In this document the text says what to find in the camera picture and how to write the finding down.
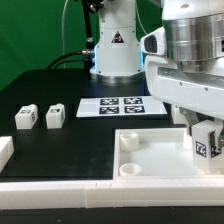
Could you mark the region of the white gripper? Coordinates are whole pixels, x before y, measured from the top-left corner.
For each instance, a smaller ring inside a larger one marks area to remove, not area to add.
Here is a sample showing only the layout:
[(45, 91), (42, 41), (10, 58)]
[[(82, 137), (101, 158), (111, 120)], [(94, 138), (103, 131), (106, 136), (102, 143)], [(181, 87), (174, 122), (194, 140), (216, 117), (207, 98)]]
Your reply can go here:
[(222, 148), (224, 58), (209, 60), (206, 68), (202, 73), (183, 72), (177, 68), (174, 61), (166, 57), (148, 55), (145, 59), (146, 81), (150, 94), (155, 99), (180, 107), (179, 111), (189, 135), (192, 134), (192, 127), (199, 122), (195, 112), (214, 117), (215, 146)]

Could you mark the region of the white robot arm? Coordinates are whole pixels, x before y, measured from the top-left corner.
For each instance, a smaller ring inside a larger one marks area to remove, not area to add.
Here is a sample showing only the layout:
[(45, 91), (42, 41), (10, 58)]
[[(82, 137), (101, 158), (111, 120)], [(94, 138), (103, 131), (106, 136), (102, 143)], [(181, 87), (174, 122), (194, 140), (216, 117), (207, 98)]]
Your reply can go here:
[(176, 105), (195, 140), (224, 146), (224, 0), (150, 0), (162, 26), (136, 38), (136, 0), (89, 0), (99, 14), (93, 76), (144, 73), (150, 94)]

